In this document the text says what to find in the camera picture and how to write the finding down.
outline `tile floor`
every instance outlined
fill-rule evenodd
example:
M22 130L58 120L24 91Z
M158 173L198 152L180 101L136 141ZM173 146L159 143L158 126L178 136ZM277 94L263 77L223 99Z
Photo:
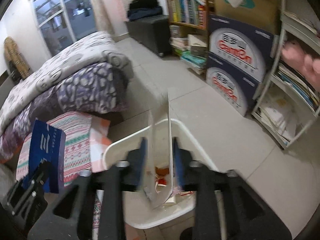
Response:
M168 90L173 118L184 122L220 171L240 171L295 237L320 201L320 123L281 151L254 118L242 117L178 58L161 59L131 38L117 44L132 60L135 77L128 88L130 109L125 121L110 129L110 139L146 127L147 111ZM162 235L177 240L176 231L163 228Z

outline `purple floral blanket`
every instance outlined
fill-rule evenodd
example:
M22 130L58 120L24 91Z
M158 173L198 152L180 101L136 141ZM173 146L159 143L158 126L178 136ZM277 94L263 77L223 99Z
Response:
M36 118L47 122L69 112L108 112L127 109L128 78L107 62L91 64L62 80L29 103L0 137L0 163L18 153Z

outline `pink object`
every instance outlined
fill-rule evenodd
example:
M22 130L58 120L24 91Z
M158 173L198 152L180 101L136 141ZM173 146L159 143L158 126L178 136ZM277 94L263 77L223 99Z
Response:
M295 70L304 65L305 53L297 41L288 41L282 48L282 60Z
M313 60L297 41L289 41L282 49L282 60L300 72L318 92L320 91L320 59Z

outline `black storage box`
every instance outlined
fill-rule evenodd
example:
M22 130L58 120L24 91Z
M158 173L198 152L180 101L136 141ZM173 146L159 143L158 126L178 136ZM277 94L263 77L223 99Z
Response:
M172 51L169 43L169 16L146 17L133 22L126 22L126 25L132 38L159 56L162 57L166 52Z

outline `red text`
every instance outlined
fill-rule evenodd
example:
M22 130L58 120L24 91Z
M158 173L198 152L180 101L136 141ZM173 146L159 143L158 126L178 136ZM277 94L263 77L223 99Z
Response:
M219 44L219 48L222 49L223 51L247 62L248 64L251 64L252 58L246 55L246 52L244 49L236 49L233 47L229 47L223 40L218 41L218 44Z
M224 92L228 97L230 97L233 101L237 101L238 98L233 94L233 90L230 88L226 88L223 85L220 84L217 77L212 78L213 84L215 84L222 92Z

